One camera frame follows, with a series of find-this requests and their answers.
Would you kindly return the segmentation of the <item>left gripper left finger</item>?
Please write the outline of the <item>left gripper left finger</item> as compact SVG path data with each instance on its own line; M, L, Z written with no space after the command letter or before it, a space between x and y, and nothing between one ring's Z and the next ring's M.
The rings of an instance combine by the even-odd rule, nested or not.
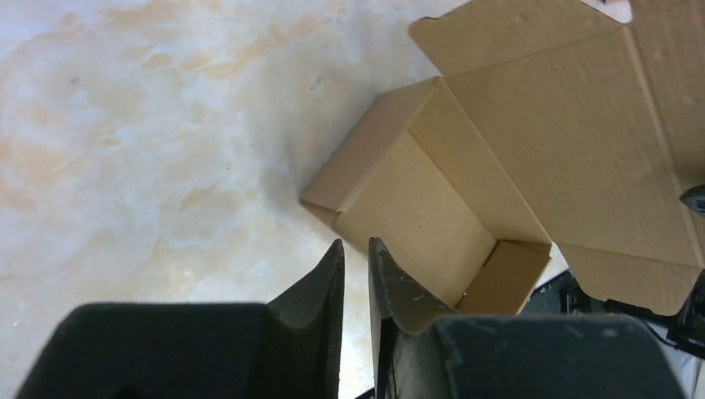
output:
M20 398L334 398L345 255L268 303L88 303L58 325Z

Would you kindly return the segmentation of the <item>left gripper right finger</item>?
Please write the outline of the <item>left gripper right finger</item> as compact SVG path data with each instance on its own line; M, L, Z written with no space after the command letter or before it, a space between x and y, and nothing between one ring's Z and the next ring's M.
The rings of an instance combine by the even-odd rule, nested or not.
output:
M467 315L368 245L377 398L681 398L662 348L622 316Z

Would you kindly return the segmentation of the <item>cardboard box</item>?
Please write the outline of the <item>cardboard box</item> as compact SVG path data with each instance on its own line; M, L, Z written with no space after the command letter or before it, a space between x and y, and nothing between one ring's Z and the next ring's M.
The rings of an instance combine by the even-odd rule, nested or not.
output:
M556 246L591 297L670 316L704 268L701 1L473 1L410 27L437 77L380 95L302 193L463 313L517 314Z

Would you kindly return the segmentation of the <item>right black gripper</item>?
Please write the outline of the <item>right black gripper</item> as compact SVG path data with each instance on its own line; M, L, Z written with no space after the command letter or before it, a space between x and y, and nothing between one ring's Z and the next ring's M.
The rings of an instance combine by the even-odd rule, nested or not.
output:
M680 195L680 201L693 212L705 216L705 185L697 185ZM677 315L674 329L676 348L704 358L704 272Z

